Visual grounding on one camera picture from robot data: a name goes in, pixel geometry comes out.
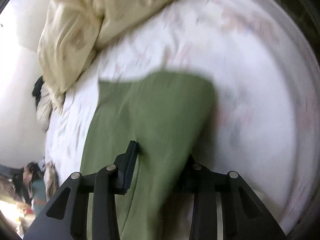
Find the black garment on pillow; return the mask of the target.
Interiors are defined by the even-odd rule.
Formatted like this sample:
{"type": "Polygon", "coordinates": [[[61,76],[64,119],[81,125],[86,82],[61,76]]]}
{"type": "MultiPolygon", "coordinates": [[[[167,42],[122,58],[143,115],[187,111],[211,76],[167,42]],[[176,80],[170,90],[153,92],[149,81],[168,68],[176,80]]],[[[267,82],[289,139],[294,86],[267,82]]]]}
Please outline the black garment on pillow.
{"type": "Polygon", "coordinates": [[[32,97],[35,99],[35,105],[36,107],[39,104],[39,101],[41,100],[41,89],[43,86],[44,82],[43,82],[43,77],[40,76],[38,78],[38,80],[35,82],[34,87],[33,87],[33,91],[32,91],[32,97]]]}

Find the dark clothes pile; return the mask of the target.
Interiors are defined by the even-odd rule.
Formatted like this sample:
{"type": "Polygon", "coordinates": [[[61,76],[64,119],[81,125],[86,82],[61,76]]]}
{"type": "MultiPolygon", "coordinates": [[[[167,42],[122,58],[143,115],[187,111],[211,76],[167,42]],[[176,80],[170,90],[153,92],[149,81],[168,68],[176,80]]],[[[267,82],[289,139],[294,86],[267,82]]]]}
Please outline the dark clothes pile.
{"type": "Polygon", "coordinates": [[[28,205],[31,205],[32,200],[32,182],[38,179],[43,180],[43,172],[35,162],[30,162],[21,168],[12,179],[15,193],[28,205]]]}

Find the white floral bed sheet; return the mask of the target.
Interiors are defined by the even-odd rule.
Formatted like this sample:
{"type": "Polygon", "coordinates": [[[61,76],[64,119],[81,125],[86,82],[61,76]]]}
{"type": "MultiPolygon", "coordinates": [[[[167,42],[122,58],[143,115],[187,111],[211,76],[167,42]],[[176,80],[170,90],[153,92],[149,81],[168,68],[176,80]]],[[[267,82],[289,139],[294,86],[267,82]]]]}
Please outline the white floral bed sheet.
{"type": "Polygon", "coordinates": [[[80,169],[98,81],[163,67],[202,74],[217,91],[197,160],[239,172],[289,239],[304,236],[319,214],[319,4],[176,0],[102,50],[51,117],[45,158],[60,180],[80,169]]]}

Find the green pants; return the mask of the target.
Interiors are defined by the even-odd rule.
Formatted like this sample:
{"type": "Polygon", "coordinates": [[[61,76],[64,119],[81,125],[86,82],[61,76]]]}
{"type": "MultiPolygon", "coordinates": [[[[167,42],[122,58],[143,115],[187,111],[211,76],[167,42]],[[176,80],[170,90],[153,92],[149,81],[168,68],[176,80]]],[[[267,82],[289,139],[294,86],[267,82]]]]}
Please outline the green pants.
{"type": "Polygon", "coordinates": [[[115,161],[130,141],[139,143],[132,184],[116,196],[121,239],[161,239],[162,207],[170,196],[216,100],[202,77],[155,72],[133,82],[99,82],[80,171],[115,161]]]}

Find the cream bear-print duvet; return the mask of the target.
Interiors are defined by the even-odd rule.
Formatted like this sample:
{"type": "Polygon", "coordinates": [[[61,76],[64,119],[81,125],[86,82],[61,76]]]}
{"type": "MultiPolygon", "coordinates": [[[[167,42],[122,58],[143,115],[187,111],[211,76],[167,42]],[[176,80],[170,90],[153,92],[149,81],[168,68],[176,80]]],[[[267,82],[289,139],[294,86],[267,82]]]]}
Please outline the cream bear-print duvet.
{"type": "Polygon", "coordinates": [[[54,107],[97,51],[173,0],[50,0],[38,56],[54,107]]]}

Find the beige pillow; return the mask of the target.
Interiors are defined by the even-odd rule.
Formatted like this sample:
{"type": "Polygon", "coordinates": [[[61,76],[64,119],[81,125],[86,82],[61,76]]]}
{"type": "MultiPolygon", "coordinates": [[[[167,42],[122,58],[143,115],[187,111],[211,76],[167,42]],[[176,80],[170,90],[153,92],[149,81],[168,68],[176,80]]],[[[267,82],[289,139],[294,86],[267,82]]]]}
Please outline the beige pillow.
{"type": "Polygon", "coordinates": [[[56,94],[45,83],[43,84],[36,109],[36,118],[44,132],[49,128],[52,111],[62,112],[64,100],[64,94],[56,94]]]}

